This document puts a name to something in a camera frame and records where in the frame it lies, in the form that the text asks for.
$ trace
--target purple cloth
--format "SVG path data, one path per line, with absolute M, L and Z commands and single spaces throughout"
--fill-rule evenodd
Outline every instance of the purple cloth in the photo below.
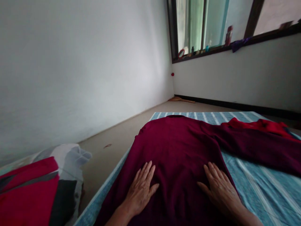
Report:
M 203 165 L 211 161 L 234 185 L 220 146 L 246 160 L 301 175 L 299 142 L 253 129 L 167 116 L 148 122 L 136 136 L 95 225 L 108 221 L 125 199 L 136 172 L 150 160 L 156 165 L 151 185 L 159 183 L 160 187 L 129 225 L 233 225 L 196 184 L 197 181 L 209 184 Z
M 249 40 L 250 40 L 250 38 L 246 38 L 246 39 L 242 39 L 242 40 L 233 42 L 231 44 L 232 52 L 236 52 L 237 50 L 239 50 Z

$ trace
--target blue striped mattress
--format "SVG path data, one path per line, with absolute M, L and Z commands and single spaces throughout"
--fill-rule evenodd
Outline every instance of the blue striped mattress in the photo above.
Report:
M 155 112 L 150 120 L 168 115 L 184 115 L 212 125 L 220 125 L 234 117 L 242 122 L 267 119 L 255 112 Z M 130 148 L 78 218 L 76 226 L 94 224 L 129 151 Z M 242 202 L 264 225 L 301 225 L 301 178 L 242 160 L 225 150 L 222 155 Z

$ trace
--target toiletry item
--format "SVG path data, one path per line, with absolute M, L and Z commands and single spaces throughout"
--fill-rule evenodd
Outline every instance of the toiletry item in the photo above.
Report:
M 229 46 L 231 43 L 232 31 L 233 31 L 233 26 L 231 25 L 228 27 L 228 31 L 226 34 L 226 40 L 225 40 L 225 46 Z

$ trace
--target small mirror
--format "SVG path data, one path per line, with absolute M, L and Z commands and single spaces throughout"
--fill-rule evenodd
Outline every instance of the small mirror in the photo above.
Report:
M 178 58 L 179 58 L 179 59 L 182 59 L 183 56 L 184 56 L 184 53 L 185 53 L 185 50 L 184 50 L 184 49 L 181 49 L 180 52 L 179 52 L 179 54 L 178 54 Z

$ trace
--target red blanket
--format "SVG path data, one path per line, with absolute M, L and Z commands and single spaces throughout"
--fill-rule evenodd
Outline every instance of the red blanket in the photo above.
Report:
M 208 185 L 203 165 L 209 161 L 216 163 L 233 184 L 220 146 L 249 161 L 301 176 L 299 142 L 259 130 L 168 116 L 150 121 L 140 130 L 95 225 L 108 221 L 125 199 L 136 172 L 150 160 L 156 165 L 151 185 L 159 183 L 160 187 L 129 225 L 232 225 L 196 184 Z
M 58 169 L 53 157 L 13 170 L 0 177 L 9 183 L 0 191 L 1 226 L 48 226 L 59 176 L 22 186 Z
M 283 122 L 272 122 L 269 120 L 259 119 L 257 122 L 245 123 L 238 121 L 237 118 L 231 119 L 229 122 L 222 123 L 223 126 L 232 127 L 232 128 L 244 128 L 244 129 L 256 129 L 263 132 L 270 132 L 287 139 L 296 140 L 291 134 L 287 133 L 284 128 L 287 128 L 287 125 Z

